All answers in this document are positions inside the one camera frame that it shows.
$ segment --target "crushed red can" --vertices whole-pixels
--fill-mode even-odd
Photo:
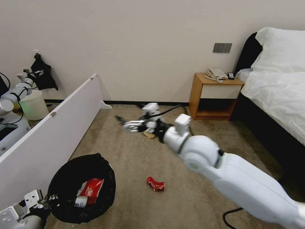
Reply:
[[[103,183],[104,179],[90,179],[83,183],[82,187],[78,190],[77,196],[87,196],[88,204],[94,204],[98,198]]]
[[[157,182],[152,177],[147,178],[147,184],[150,185],[154,191],[164,191],[164,182]]]

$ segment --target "wall switch panel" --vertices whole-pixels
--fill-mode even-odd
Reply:
[[[229,53],[232,43],[215,43],[213,52]]]

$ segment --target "white panel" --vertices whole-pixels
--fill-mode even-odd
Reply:
[[[206,85],[202,87],[201,97],[205,99],[236,99],[241,85]]]
[[[97,74],[0,157],[0,209],[33,189],[45,195],[57,170],[68,161],[94,117],[105,105]]]

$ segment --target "nightstand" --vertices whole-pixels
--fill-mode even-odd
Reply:
[[[195,73],[189,108],[194,120],[230,120],[244,82],[235,78],[222,83]]]

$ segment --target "black bag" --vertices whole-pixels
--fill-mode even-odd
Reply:
[[[44,71],[41,76],[33,78],[39,90],[47,88],[55,88],[58,91],[55,80],[51,76],[51,66],[44,63],[41,59],[41,55],[36,53],[34,58],[36,59],[31,66],[32,72]]]
[[[75,198],[82,184],[92,178],[104,179],[96,202],[85,208],[68,203],[67,199]],[[49,185],[48,197],[57,195],[59,203],[59,206],[51,204],[51,212],[66,223],[88,223],[113,204],[115,188],[114,171],[99,153],[74,158],[57,171]]]

